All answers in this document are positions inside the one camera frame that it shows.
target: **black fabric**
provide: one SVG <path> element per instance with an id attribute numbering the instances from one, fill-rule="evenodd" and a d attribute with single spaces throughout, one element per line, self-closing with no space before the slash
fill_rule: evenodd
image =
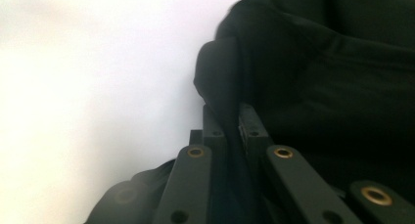
<path id="1" fill-rule="evenodd" d="M 197 69 L 209 78 L 195 84 L 214 112 L 253 105 L 329 183 L 371 179 L 415 202 L 414 28 L 415 0 L 242 0 L 215 41 L 237 40 L 238 78 Z"/>

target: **white wall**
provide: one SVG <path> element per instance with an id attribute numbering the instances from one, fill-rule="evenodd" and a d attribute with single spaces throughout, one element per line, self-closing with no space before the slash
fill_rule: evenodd
<path id="1" fill-rule="evenodd" d="M 83 223 L 202 127 L 196 57 L 238 0 L 0 0 L 0 223 Z"/>

